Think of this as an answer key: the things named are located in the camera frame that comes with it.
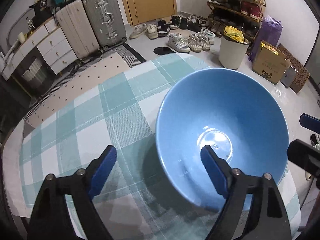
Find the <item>light blue bowl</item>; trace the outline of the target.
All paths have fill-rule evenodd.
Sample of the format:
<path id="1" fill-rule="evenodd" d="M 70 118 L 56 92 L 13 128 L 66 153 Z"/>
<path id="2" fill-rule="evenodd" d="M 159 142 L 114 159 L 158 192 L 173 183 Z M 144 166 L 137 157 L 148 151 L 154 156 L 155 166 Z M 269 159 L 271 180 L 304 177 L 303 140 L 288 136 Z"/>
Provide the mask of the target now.
<path id="1" fill-rule="evenodd" d="M 155 135 L 173 187 L 210 211 L 221 210 L 225 199 L 201 161 L 204 146 L 247 175 L 270 173 L 279 183 L 286 170 L 289 133 L 281 108 L 260 83 L 234 70 L 207 68 L 180 79 L 160 106 Z"/>

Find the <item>brown patterned board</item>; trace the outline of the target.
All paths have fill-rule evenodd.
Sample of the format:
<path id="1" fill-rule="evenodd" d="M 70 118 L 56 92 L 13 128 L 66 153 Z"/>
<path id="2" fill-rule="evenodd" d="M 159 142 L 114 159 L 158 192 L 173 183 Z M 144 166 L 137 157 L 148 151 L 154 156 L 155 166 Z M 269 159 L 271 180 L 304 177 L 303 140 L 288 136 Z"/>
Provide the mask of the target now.
<path id="1" fill-rule="evenodd" d="M 296 70 L 289 87 L 298 94 L 306 84 L 310 73 L 308 70 L 280 43 L 277 48 L 291 61 L 291 66 Z"/>

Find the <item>teal checkered tablecloth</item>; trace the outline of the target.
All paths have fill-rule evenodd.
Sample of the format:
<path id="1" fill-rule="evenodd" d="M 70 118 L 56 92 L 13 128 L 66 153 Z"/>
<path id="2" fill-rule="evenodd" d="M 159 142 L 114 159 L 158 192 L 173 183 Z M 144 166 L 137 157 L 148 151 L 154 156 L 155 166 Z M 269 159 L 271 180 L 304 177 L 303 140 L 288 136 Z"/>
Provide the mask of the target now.
<path id="1" fill-rule="evenodd" d="M 217 215 L 191 205 L 170 185 L 156 159 L 156 115 L 168 90 L 181 78 L 208 67 L 191 55 L 165 55 L 118 74 L 81 94 L 28 134 L 20 152 L 20 178 L 29 217 L 49 173 L 73 174 L 108 145 L 118 160 L 97 210 L 112 215 L 116 239 L 201 239 Z"/>

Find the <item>cardboard box with cat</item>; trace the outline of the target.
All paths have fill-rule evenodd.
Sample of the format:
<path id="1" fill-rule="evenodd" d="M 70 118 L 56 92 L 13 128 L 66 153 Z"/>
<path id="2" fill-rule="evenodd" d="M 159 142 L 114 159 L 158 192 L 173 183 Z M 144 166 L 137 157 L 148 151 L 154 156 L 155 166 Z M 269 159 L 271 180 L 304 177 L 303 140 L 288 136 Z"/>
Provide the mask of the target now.
<path id="1" fill-rule="evenodd" d="M 291 66 L 291 61 L 279 49 L 261 40 L 252 71 L 276 85 Z"/>

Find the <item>white bin with yellow bag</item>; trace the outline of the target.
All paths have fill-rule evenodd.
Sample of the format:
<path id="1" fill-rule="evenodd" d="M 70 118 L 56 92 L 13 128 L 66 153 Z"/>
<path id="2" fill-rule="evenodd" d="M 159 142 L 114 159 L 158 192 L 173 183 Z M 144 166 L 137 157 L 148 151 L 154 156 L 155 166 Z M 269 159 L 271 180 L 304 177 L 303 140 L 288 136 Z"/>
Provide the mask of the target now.
<path id="1" fill-rule="evenodd" d="M 221 35 L 219 61 L 223 67 L 236 70 L 240 67 L 249 46 L 242 31 L 226 26 Z"/>

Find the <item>purple plastic bag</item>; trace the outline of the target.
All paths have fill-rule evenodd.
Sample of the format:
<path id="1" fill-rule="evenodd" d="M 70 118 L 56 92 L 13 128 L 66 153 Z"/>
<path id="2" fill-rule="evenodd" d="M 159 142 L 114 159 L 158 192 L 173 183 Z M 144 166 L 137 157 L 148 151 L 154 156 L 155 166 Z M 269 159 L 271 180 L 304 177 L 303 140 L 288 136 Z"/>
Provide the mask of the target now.
<path id="1" fill-rule="evenodd" d="M 270 15 L 267 15 L 261 24 L 260 30 L 258 31 L 254 46 L 248 57 L 249 61 L 254 61 L 261 41 L 266 41 L 272 46 L 276 46 L 280 39 L 282 30 L 283 26 L 281 22 L 272 18 Z"/>

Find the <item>striped laundry basket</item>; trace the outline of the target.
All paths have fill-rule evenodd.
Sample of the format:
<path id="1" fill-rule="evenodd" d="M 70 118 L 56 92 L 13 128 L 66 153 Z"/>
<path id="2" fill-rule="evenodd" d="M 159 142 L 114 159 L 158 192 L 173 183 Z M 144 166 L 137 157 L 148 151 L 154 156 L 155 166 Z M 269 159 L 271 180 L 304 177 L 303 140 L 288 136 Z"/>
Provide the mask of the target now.
<path id="1" fill-rule="evenodd" d="M 22 74 L 22 78 L 33 88 L 39 88 L 47 80 L 47 68 L 44 61 L 39 58 L 33 58 L 30 66 Z"/>

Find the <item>wooden shoe rack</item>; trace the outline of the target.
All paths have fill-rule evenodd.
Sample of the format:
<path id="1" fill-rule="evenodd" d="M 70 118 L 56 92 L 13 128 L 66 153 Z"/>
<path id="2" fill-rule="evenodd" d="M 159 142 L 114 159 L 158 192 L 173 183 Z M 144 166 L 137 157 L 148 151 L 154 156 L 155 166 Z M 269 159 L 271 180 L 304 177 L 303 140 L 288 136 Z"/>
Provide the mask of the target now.
<path id="1" fill-rule="evenodd" d="M 221 36 L 224 27 L 232 26 L 242 31 L 244 37 L 253 42 L 263 21 L 266 0 L 207 0 L 211 10 L 208 20 L 210 28 Z"/>

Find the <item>black slipper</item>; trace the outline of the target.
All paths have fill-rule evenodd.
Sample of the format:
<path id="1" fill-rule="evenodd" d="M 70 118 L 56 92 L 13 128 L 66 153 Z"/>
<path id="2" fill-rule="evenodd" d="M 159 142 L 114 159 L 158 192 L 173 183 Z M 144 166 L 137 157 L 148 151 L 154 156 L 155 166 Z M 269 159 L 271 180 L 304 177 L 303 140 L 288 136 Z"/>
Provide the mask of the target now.
<path id="1" fill-rule="evenodd" d="M 157 47 L 153 50 L 153 52 L 157 55 L 167 55 L 167 54 L 172 54 L 175 53 L 172 49 L 169 47 Z"/>

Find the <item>white drawer desk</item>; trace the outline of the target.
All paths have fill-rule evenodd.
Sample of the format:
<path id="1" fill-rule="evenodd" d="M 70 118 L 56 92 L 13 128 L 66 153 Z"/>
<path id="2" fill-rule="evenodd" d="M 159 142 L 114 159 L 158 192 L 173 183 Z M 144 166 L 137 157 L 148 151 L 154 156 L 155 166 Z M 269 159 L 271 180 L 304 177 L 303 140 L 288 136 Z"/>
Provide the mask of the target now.
<path id="1" fill-rule="evenodd" d="M 42 59 L 55 74 L 59 74 L 78 59 L 61 27 L 51 17 L 17 48 L 4 67 L 1 67 L 1 75 L 8 80 L 23 59 L 34 49 L 40 52 Z"/>

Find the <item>oval mirror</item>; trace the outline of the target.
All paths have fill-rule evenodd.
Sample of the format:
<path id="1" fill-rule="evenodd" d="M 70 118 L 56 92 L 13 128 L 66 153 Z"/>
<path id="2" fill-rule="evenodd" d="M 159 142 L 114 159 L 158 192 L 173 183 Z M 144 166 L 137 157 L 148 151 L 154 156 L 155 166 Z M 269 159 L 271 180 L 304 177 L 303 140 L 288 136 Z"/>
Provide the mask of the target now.
<path id="1" fill-rule="evenodd" d="M 18 18 L 18 20 L 11 26 L 7 34 L 7 46 L 10 47 L 14 44 L 20 32 L 26 34 L 30 30 L 28 20 L 32 20 L 34 16 L 34 9 L 29 8 Z"/>

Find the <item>beige suitcase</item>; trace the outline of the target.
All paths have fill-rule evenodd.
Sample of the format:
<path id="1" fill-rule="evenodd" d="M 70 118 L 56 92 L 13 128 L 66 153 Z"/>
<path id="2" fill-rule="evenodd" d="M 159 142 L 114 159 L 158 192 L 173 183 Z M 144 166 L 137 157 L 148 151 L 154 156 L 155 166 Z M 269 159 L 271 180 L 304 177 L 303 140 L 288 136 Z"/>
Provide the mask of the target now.
<path id="1" fill-rule="evenodd" d="M 78 59 L 84 59 L 100 46 L 81 0 L 56 11 L 55 18 Z"/>

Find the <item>silver aluminium suitcase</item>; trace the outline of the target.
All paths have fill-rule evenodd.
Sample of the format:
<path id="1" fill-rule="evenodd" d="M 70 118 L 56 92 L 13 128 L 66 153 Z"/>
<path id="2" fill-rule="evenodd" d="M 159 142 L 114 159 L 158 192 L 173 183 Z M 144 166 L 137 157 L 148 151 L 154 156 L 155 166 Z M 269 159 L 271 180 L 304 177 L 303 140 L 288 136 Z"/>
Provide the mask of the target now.
<path id="1" fill-rule="evenodd" d="M 84 0 L 84 9 L 94 34 L 103 48 L 127 41 L 117 0 Z"/>

